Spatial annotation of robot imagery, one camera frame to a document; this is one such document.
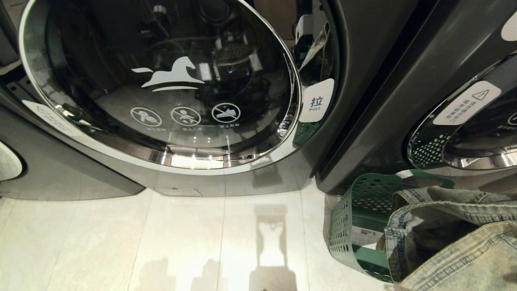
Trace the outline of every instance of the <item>warning triangle symbol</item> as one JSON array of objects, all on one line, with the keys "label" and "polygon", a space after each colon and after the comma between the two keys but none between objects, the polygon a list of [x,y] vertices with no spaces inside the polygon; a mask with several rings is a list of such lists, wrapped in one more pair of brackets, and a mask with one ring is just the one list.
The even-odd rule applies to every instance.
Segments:
[{"label": "warning triangle symbol", "polygon": [[474,97],[475,99],[478,99],[478,100],[483,100],[486,97],[486,95],[488,94],[488,92],[489,92],[489,90],[481,91],[476,94],[472,94],[472,97]]}]

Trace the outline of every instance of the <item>white tile floor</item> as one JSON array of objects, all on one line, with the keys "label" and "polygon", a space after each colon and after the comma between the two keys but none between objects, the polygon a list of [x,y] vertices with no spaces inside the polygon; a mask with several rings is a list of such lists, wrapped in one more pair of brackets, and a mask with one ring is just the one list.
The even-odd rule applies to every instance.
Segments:
[{"label": "white tile floor", "polygon": [[0,291],[396,290],[333,260],[325,194],[0,199]]}]

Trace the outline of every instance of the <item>dark gray washing machine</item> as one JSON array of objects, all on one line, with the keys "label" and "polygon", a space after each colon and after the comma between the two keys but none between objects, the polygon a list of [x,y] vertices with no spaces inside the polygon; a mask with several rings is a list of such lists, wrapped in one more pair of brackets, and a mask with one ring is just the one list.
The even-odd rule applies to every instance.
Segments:
[{"label": "dark gray washing machine", "polygon": [[37,94],[23,104],[167,195],[298,190],[417,3],[259,2],[29,1],[19,46]]},{"label": "dark gray washing machine", "polygon": [[143,190],[138,183],[60,141],[56,138],[60,133],[13,94],[23,91],[14,80],[23,78],[24,71],[17,55],[15,33],[8,33],[13,32],[9,29],[13,24],[4,16],[20,16],[23,7],[1,8],[0,196],[86,200],[134,195]]},{"label": "dark gray washing machine", "polygon": [[410,168],[470,177],[466,187],[515,181],[517,2],[435,1],[409,43],[326,157],[320,189]]},{"label": "dark gray washing machine", "polygon": [[143,189],[0,106],[0,196],[89,200],[135,195]]}]

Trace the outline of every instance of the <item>horse logo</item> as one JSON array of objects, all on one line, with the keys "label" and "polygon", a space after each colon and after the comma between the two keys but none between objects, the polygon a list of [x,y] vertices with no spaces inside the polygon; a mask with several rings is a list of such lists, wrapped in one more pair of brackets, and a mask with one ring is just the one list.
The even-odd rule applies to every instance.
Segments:
[{"label": "horse logo", "polygon": [[[164,84],[164,83],[172,83],[172,82],[187,82],[187,83],[200,83],[204,84],[205,82],[192,78],[187,72],[187,68],[195,69],[194,64],[190,61],[189,57],[183,56],[177,59],[172,65],[171,71],[153,71],[149,68],[136,68],[131,69],[133,72],[143,73],[143,72],[152,72],[153,76],[151,79],[142,85],[142,88]],[[156,91],[165,91],[165,90],[179,90],[179,89],[197,89],[196,87],[191,86],[167,86],[158,89],[154,89],[153,92]]]}]

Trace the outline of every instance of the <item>jeans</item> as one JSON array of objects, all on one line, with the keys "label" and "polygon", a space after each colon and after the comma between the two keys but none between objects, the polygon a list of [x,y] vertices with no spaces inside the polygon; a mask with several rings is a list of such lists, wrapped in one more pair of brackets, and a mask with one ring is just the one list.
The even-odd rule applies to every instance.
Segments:
[{"label": "jeans", "polygon": [[413,291],[516,291],[517,195],[396,192],[385,248],[393,280]]}]

